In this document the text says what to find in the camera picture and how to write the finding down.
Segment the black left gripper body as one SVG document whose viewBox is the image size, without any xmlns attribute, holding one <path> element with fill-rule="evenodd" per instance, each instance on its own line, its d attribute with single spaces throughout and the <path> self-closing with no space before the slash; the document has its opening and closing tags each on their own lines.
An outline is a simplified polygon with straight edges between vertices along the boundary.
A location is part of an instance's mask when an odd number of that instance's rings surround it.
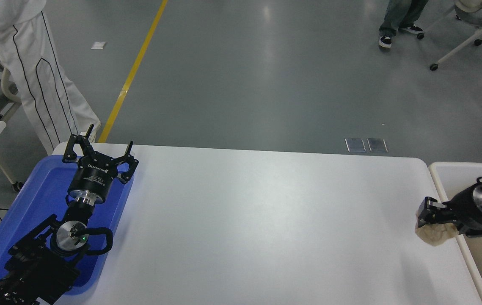
<svg viewBox="0 0 482 305">
<path fill-rule="evenodd" d="M 96 195 L 98 200 L 105 200 L 117 174 L 111 157 L 81 157 L 67 192 L 72 198 L 89 192 Z"/>
</svg>

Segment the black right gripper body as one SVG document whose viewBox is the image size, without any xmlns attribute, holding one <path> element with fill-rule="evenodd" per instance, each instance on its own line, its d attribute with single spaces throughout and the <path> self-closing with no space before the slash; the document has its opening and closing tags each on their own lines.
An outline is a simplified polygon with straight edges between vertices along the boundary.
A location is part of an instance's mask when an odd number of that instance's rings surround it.
<svg viewBox="0 0 482 305">
<path fill-rule="evenodd" d="M 461 191 L 447 205 L 466 228 L 482 230 L 482 185 Z"/>
</svg>

